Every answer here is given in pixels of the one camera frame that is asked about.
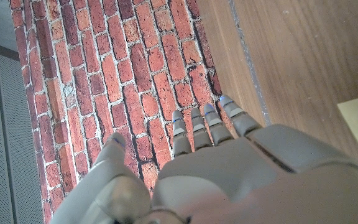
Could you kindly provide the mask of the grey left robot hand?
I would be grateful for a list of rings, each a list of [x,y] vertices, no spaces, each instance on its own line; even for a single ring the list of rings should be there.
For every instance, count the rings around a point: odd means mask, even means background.
[[[358,223],[358,163],[301,131],[262,127],[230,97],[172,114],[174,158],[152,192],[124,163],[114,133],[52,223]]]

